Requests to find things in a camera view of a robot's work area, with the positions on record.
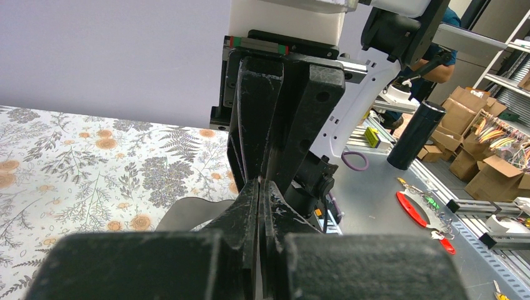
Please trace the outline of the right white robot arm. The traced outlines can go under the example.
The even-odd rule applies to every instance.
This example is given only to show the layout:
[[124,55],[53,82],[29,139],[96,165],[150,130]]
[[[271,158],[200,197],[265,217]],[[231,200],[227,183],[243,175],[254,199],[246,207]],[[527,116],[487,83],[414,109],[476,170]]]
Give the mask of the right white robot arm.
[[427,51],[447,1],[368,1],[357,59],[339,55],[357,1],[232,1],[219,105],[238,190],[274,182],[299,213],[331,189],[336,162],[376,96]]

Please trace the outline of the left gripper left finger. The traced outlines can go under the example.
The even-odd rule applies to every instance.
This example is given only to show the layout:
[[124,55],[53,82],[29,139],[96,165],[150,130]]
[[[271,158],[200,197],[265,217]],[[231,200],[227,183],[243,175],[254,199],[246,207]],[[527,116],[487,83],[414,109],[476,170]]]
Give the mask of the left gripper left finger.
[[199,231],[81,233],[50,251],[27,299],[253,299],[259,182]]

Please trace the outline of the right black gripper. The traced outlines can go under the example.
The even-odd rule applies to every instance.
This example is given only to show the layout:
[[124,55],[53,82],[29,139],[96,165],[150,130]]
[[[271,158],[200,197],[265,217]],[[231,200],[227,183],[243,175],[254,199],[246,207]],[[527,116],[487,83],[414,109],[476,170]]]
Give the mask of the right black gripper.
[[[283,56],[314,64],[285,72]],[[286,193],[345,81],[359,84],[367,73],[332,44],[255,29],[246,37],[225,36],[219,104],[211,108],[209,127],[229,127],[227,157],[236,187],[264,179]]]

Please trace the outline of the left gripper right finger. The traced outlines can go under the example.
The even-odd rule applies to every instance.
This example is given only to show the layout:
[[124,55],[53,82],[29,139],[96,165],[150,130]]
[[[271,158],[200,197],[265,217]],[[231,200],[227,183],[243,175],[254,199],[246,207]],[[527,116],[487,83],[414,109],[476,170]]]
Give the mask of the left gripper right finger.
[[266,299],[466,299],[450,255],[402,234],[324,234],[289,206],[274,182],[259,189]]

